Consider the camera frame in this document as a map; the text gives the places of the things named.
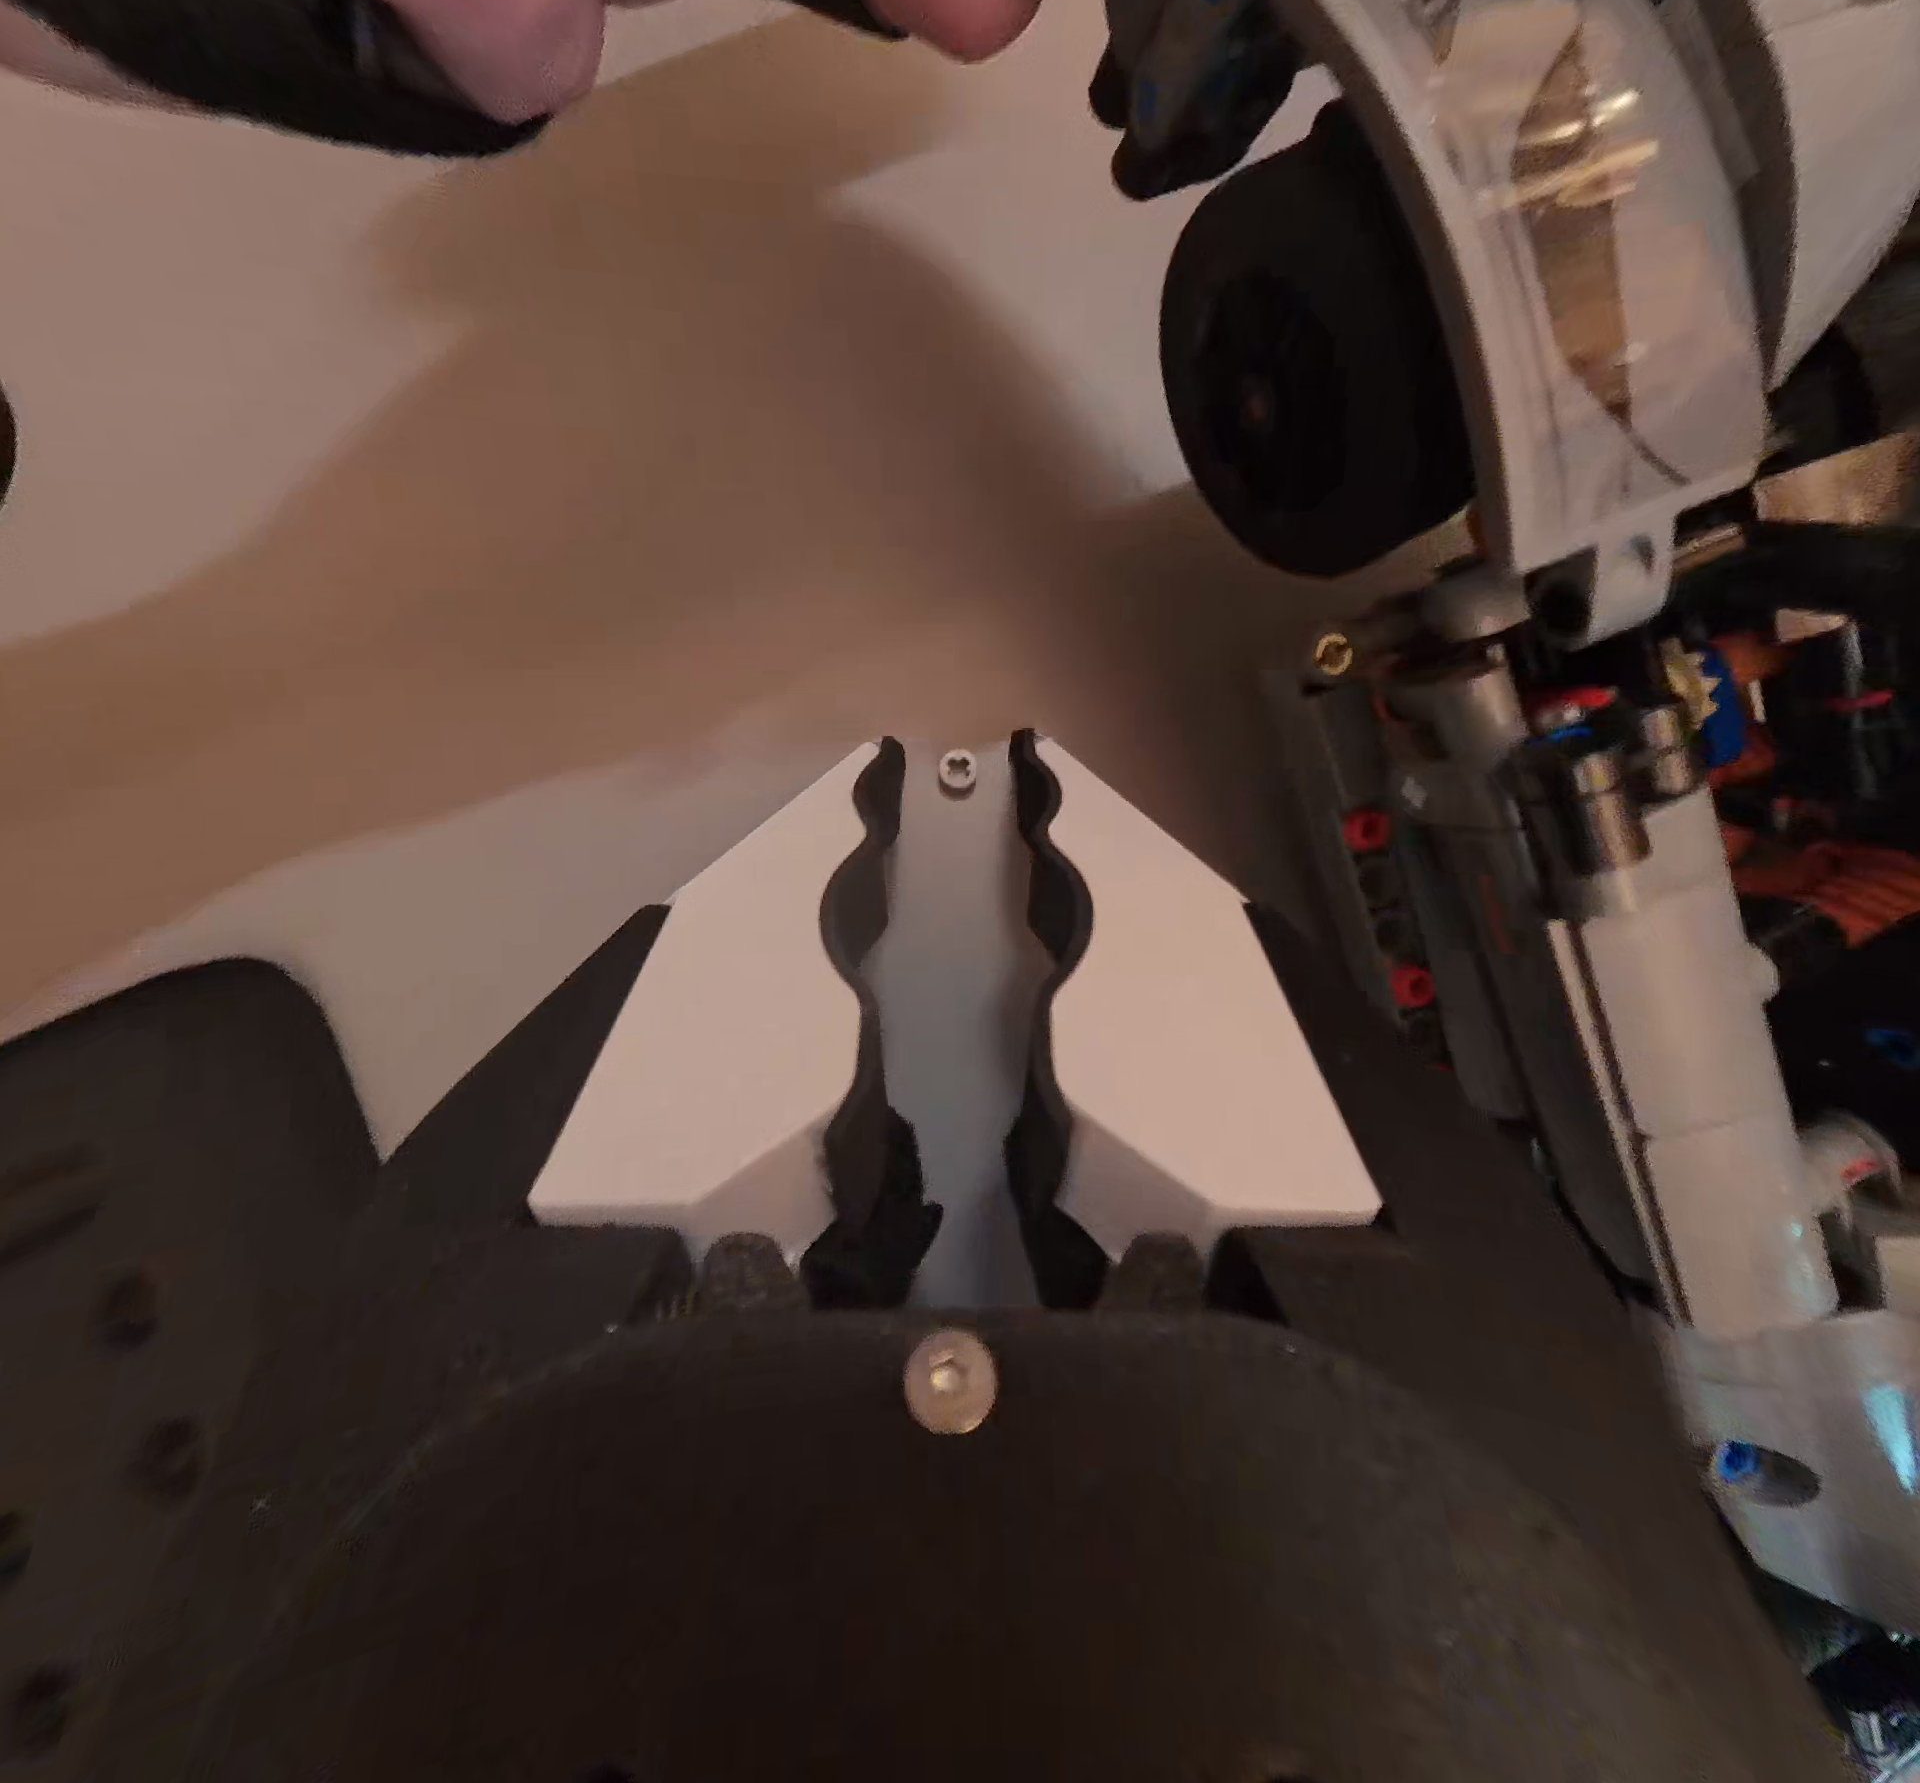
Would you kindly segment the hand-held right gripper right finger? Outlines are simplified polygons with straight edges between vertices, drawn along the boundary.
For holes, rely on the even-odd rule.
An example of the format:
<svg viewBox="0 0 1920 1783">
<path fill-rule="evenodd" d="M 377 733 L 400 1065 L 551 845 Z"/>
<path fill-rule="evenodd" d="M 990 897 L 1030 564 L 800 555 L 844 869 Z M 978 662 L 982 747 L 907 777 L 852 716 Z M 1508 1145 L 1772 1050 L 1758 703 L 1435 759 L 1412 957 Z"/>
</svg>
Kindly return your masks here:
<svg viewBox="0 0 1920 1783">
<path fill-rule="evenodd" d="M 1242 892 L 1055 739 L 1010 739 L 1048 969 L 1006 1166 L 1034 1236 L 1347 1228 L 1381 1190 Z"/>
</svg>

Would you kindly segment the black perforated chair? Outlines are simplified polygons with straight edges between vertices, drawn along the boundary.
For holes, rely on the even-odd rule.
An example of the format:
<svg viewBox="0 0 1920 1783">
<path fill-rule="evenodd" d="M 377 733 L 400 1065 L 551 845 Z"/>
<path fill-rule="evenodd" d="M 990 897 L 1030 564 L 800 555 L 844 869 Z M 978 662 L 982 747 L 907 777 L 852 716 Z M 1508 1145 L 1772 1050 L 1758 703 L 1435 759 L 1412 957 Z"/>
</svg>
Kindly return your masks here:
<svg viewBox="0 0 1920 1783">
<path fill-rule="evenodd" d="M 253 1365 L 379 1166 L 284 969 L 226 959 L 4 1044 L 4 1778 L 87 1778 Z"/>
</svg>

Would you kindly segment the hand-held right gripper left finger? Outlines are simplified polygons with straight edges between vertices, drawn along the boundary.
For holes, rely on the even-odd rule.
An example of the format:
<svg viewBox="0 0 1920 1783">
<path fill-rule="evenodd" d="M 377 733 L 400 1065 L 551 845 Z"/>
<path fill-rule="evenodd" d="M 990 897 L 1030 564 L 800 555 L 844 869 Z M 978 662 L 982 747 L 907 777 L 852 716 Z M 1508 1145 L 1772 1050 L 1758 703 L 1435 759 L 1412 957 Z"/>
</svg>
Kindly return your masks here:
<svg viewBox="0 0 1920 1783">
<path fill-rule="evenodd" d="M 669 899 L 531 1190 L 551 1226 L 933 1236 L 870 960 L 905 753 L 870 739 Z"/>
</svg>

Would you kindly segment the grey toy brick car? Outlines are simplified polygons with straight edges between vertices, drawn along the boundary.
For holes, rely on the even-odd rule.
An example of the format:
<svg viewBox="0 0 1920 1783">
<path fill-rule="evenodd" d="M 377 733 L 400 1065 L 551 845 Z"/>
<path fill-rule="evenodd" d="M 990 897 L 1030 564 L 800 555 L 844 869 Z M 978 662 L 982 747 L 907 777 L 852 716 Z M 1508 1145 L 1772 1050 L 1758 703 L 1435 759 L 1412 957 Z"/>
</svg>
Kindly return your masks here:
<svg viewBox="0 0 1920 1783">
<path fill-rule="evenodd" d="M 1330 940 L 1640 1315 L 1917 1778 L 1917 0 L 1106 0 L 1192 480 L 1471 549 L 1284 722 Z"/>
</svg>

